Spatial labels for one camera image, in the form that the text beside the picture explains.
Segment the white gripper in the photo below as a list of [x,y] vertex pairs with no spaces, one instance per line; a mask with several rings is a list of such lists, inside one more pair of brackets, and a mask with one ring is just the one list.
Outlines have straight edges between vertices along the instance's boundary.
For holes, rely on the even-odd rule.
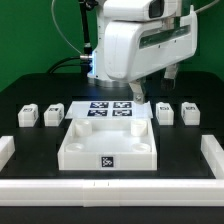
[[162,21],[111,21],[106,27],[106,74],[112,80],[130,82],[135,102],[145,101],[144,82],[139,78],[168,66],[161,80],[161,88],[171,91],[175,88],[179,69],[175,63],[193,56],[196,51],[197,15],[193,9],[180,19],[178,28],[166,31],[161,28]]

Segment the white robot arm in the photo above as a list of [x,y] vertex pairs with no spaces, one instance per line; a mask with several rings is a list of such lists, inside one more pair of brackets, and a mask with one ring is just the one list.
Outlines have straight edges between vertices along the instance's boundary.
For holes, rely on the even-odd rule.
[[88,81],[131,87],[142,104],[145,77],[164,70],[161,86],[175,87],[178,64],[197,48],[197,14],[191,0],[99,0],[98,44]]

